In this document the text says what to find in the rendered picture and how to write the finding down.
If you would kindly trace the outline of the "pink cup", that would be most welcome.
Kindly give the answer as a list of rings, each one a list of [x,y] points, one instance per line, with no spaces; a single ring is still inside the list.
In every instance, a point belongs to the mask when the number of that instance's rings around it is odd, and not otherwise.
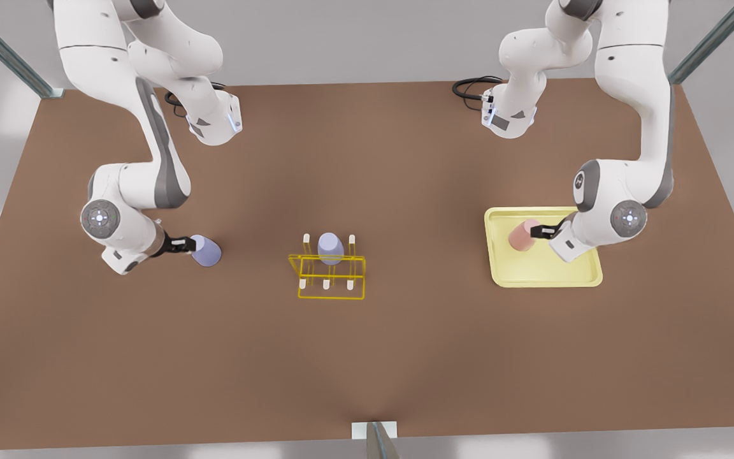
[[[526,220],[514,227],[508,235],[508,243],[518,252],[527,252],[535,244],[535,239],[531,235],[531,230],[539,226],[537,220]]]

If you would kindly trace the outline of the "lavender cup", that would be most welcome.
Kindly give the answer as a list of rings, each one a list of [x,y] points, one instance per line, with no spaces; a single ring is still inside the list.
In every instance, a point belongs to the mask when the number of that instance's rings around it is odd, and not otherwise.
[[[317,243],[317,253],[326,265],[337,265],[344,257],[344,246],[335,233],[323,233]]]
[[[202,235],[193,235],[191,239],[194,242],[194,248],[191,250],[191,256],[199,265],[203,267],[212,267],[220,261],[222,250],[212,239],[206,238]]]

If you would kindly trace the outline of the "yellow tray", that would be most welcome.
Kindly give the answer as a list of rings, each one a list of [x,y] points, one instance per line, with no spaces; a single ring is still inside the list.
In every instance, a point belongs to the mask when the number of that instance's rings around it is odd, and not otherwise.
[[[534,241],[527,252],[512,248],[508,235],[521,222],[537,220],[555,226],[575,207],[490,207],[484,215],[491,275],[504,288],[596,287],[603,280],[597,250],[565,263],[545,239]]]

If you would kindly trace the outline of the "silver frame post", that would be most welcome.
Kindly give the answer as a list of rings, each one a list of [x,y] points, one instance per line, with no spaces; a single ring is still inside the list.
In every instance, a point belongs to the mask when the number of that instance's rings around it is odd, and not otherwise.
[[[8,68],[13,75],[23,81],[41,99],[59,99],[64,95],[63,88],[50,86],[38,73],[23,60],[10,46],[0,37],[0,62]]]
[[[668,73],[671,85],[684,81],[734,32],[734,5],[717,21],[716,25],[696,44]]]
[[[350,424],[350,438],[364,439],[366,459],[400,459],[393,444],[398,438],[396,421],[353,422]]]

